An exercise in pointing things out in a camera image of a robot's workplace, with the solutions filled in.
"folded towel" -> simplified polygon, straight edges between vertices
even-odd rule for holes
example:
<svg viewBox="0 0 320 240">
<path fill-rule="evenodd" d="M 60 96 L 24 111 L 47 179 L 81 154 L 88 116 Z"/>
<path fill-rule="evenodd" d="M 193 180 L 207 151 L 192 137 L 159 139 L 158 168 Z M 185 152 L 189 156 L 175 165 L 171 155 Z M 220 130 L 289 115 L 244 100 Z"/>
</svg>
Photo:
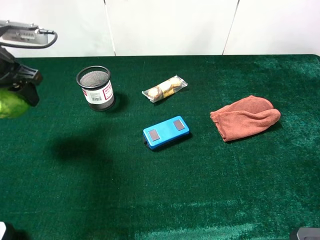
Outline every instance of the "folded towel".
<svg viewBox="0 0 320 240">
<path fill-rule="evenodd" d="M 210 113 L 225 142 L 261 133 L 275 124 L 280 116 L 271 102 L 252 95 Z"/>
</svg>

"cable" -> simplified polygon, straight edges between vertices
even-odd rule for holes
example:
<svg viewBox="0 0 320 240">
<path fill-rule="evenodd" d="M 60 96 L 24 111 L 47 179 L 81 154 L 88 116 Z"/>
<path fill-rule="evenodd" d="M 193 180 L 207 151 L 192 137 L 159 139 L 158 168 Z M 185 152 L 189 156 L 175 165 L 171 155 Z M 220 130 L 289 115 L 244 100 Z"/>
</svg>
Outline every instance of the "cable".
<svg viewBox="0 0 320 240">
<path fill-rule="evenodd" d="M 19 44 L 11 44 L 11 43 L 6 43 L 6 42 L 0 42 L 0 46 L 4 46 L 4 47 L 11 47 L 11 48 L 19 48 L 19 49 L 46 49 L 48 47 L 50 47 L 51 45 L 53 45 L 57 39 L 58 39 L 58 34 L 54 31 L 45 31 L 46 34 L 51 34 L 54 35 L 54 38 L 51 42 L 49 42 L 46 45 L 41 45 L 41 46 L 27 46 L 27 45 L 19 45 Z"/>
</svg>

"plastic wrapper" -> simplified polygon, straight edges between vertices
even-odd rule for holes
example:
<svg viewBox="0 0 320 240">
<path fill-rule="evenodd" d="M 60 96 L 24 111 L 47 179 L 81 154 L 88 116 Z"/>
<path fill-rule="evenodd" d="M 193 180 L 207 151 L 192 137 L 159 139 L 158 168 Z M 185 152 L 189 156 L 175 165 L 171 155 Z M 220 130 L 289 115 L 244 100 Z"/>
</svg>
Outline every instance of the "plastic wrapper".
<svg viewBox="0 0 320 240">
<path fill-rule="evenodd" d="M 186 86 L 188 86 L 188 83 L 181 77 L 175 75 L 159 85 L 143 91 L 142 94 L 145 95 L 150 102 L 155 103 L 178 92 Z"/>
</svg>

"green object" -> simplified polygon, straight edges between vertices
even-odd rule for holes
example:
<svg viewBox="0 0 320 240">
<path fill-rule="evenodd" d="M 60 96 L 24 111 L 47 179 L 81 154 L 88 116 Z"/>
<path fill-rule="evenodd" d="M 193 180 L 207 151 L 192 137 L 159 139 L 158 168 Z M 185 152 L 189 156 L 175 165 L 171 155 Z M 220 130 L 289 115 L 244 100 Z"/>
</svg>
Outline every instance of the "green object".
<svg viewBox="0 0 320 240">
<path fill-rule="evenodd" d="M 6 89 L 0 89 L 0 119 L 17 118 L 29 109 L 28 103 Z"/>
<path fill-rule="evenodd" d="M 320 226 L 320 63 L 315 55 L 24 58 L 40 102 L 0 122 L 0 221 L 31 240 L 287 240 Z M 92 111 L 77 73 L 112 73 Z M 157 103 L 141 94 L 178 75 Z M 281 119 L 223 142 L 210 112 L 254 95 Z M 192 137 L 161 151 L 142 131 L 182 116 Z"/>
</svg>

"blue electronic device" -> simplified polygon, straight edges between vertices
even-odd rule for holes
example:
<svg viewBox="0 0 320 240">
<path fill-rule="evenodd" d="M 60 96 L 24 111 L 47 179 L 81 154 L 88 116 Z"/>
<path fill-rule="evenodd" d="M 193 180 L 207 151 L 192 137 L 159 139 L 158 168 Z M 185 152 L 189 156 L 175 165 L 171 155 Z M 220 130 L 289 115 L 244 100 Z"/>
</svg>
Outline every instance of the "blue electronic device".
<svg viewBox="0 0 320 240">
<path fill-rule="evenodd" d="M 155 149 L 189 134 L 189 128 L 181 116 L 176 116 L 143 130 L 145 144 Z"/>
</svg>

